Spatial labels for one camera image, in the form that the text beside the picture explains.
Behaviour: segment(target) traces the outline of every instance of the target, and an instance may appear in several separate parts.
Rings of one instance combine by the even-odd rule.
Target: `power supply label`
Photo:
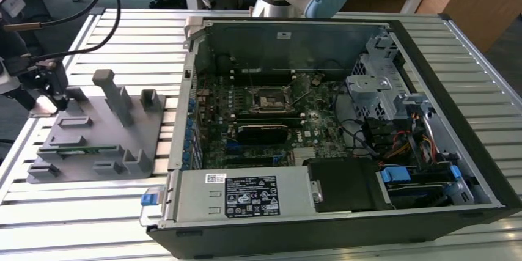
[[[225,179],[225,216],[242,218],[279,215],[275,176]]]

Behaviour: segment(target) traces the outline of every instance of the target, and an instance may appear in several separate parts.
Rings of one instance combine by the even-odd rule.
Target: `cpu socket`
[[[289,113],[292,108],[289,100],[289,88],[256,88],[250,91],[252,106],[249,112],[253,113]]]

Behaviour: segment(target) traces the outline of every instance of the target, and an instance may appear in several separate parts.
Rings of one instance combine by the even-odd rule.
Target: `aluminum table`
[[[113,9],[89,15],[70,49],[101,41],[114,15]],[[0,260],[176,260],[149,239],[137,218],[140,195],[165,182],[185,54],[182,25],[189,15],[244,17],[246,13],[126,9],[109,43],[93,53],[65,58],[70,85],[81,86],[86,95],[101,95],[90,82],[98,68],[114,71],[114,83],[126,86],[130,95],[149,88],[166,95],[153,176],[144,180],[26,183],[26,169],[53,123],[53,118],[29,119],[0,166]],[[336,17],[393,17],[403,22],[509,184],[522,194],[522,100],[453,23],[436,15],[344,13]],[[158,217],[156,207],[148,209],[146,214]],[[222,259],[520,260],[520,216],[467,227],[425,243]]]

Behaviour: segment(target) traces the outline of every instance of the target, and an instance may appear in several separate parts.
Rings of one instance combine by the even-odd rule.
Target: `motherboard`
[[[202,168],[299,166],[309,158],[347,156],[332,112],[337,85],[320,72],[202,75]]]

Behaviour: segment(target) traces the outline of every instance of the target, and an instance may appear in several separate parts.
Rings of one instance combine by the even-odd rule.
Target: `circuit board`
[[[293,150],[313,149],[316,158],[347,156],[329,108],[339,82],[320,78],[316,73],[299,73],[284,86],[252,87],[234,86],[228,76],[202,77],[197,101],[204,169],[293,166],[299,162]],[[241,125],[285,125],[283,142],[240,144]]]

